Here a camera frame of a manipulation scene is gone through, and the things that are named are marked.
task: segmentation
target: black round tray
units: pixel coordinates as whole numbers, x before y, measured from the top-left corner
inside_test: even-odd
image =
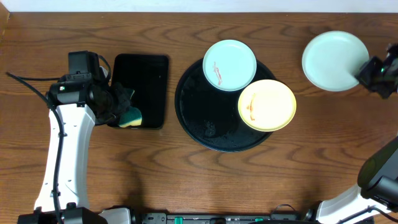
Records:
[[[205,78],[203,59],[181,77],[175,91],[175,111],[182,128],[200,144],[217,151],[238,152],[257,146],[272,132],[256,131],[241,119],[238,100],[242,90],[222,91]],[[271,71],[257,61],[252,82],[272,79]]]

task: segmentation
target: sponge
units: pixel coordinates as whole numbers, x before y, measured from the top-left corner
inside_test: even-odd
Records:
[[[129,109],[120,116],[119,127],[138,126],[142,123],[142,114],[138,108],[130,106]]]

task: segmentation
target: wooden table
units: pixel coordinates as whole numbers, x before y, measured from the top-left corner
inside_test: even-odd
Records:
[[[90,50],[113,66],[120,53],[167,54],[170,76],[161,130],[95,127],[88,158],[91,210],[130,205],[140,212],[268,213],[336,197],[356,182],[363,162],[398,130],[397,98],[363,87],[332,93],[313,86],[301,67],[316,35],[344,30],[370,55],[397,42],[396,14],[13,13],[0,42],[0,222],[31,213],[44,178],[48,109],[4,75],[60,77],[71,51]],[[174,93],[183,72],[223,39],[243,41],[294,91],[292,122],[260,146],[209,150],[182,129]],[[31,82],[42,93],[50,82]],[[387,223],[378,218],[378,223]]]

